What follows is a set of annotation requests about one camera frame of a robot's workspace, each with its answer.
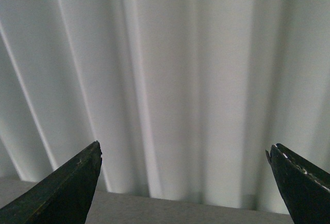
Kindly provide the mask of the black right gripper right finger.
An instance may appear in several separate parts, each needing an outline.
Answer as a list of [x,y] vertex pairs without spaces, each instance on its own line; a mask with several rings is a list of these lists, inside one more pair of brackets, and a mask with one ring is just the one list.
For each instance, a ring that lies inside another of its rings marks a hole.
[[329,173],[291,151],[266,151],[278,190],[294,223],[329,223]]

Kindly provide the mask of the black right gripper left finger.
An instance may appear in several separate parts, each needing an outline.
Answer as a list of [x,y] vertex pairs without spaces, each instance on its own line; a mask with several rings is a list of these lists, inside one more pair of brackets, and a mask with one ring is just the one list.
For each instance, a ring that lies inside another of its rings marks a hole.
[[101,165],[100,143],[94,141],[1,208],[1,223],[85,223]]

